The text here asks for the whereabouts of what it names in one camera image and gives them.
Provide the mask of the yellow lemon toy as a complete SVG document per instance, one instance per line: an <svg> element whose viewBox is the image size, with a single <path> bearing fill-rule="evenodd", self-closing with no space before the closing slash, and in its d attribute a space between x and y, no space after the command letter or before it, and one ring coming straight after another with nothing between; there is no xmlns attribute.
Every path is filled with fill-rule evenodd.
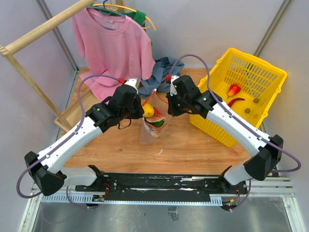
<svg viewBox="0 0 309 232"><path fill-rule="evenodd" d="M142 108L143 108L143 110L144 110L143 116L144 116L145 118L150 118L150 117L152 117L152 116L154 115L154 113L155 113L154 107L153 107L151 104L149 104L149 103L146 103Z"/></svg>

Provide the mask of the clear orange zip top bag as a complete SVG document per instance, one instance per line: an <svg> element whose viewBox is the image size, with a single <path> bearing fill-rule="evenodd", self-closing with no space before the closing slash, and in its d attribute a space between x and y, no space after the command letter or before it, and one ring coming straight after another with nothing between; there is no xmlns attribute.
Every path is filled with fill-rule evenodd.
<svg viewBox="0 0 309 232"><path fill-rule="evenodd" d="M163 135L173 119L168 114L168 107L165 94L158 93L156 89L143 101L144 114L140 129L141 145L155 143Z"/></svg>

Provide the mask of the watermelon slice toy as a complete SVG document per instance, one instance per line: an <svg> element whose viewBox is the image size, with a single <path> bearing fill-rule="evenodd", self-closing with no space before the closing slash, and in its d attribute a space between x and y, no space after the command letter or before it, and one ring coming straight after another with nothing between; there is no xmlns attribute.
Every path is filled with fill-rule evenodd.
<svg viewBox="0 0 309 232"><path fill-rule="evenodd" d="M154 107L154 115L150 118L146 118L145 121L152 124L156 128L160 128L164 125L166 117Z"/></svg>

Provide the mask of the red chili pepper toy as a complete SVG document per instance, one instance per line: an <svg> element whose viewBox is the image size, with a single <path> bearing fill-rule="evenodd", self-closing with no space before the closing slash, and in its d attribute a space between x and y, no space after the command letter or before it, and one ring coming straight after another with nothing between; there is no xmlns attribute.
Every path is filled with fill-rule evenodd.
<svg viewBox="0 0 309 232"><path fill-rule="evenodd" d="M232 105L238 101L244 101L245 99L244 98L235 98L235 99L232 99L227 105L231 108Z"/></svg>

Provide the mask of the red yellow mango toy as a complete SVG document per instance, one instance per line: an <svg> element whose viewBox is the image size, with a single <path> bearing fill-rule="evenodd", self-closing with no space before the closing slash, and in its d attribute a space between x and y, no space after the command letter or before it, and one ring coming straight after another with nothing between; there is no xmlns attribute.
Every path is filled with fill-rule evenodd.
<svg viewBox="0 0 309 232"><path fill-rule="evenodd" d="M240 87L238 84L232 84L232 85L229 87L229 90L228 90L228 92L227 92L227 97L228 97L228 98L233 97L233 96L235 96L236 94L238 94L240 91L241 91L241 87Z"/></svg>

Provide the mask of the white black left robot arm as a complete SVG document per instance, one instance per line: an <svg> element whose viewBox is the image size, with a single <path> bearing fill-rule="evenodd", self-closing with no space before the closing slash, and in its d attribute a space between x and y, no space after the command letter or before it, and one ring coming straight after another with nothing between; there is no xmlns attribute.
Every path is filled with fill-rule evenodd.
<svg viewBox="0 0 309 232"><path fill-rule="evenodd" d="M119 126L123 119L143 116L136 78L116 88L113 96L93 105L83 118L48 148L25 155L27 171L44 196L58 192L62 187L88 186L92 191L103 187L102 172L94 165L85 168L64 168L63 165L84 145Z"/></svg>

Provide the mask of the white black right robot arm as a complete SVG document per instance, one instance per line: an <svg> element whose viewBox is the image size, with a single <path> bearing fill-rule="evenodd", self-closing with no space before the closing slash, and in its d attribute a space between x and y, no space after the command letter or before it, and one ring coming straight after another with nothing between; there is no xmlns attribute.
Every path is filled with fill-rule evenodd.
<svg viewBox="0 0 309 232"><path fill-rule="evenodd" d="M235 138L251 156L243 163L226 168L218 177L216 186L230 193L240 182L255 179L263 181L281 160L283 139L269 136L236 114L211 90L200 92L188 75L167 75L170 92L167 94L168 114L199 115L218 125Z"/></svg>

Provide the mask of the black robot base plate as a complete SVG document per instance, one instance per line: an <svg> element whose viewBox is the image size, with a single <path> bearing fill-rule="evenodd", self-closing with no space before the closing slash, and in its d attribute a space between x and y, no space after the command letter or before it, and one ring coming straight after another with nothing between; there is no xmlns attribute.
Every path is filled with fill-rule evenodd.
<svg viewBox="0 0 309 232"><path fill-rule="evenodd" d="M210 195L246 194L245 182L221 187L218 175L104 173L95 187L79 185L78 192L103 192L108 200L132 202L206 202Z"/></svg>

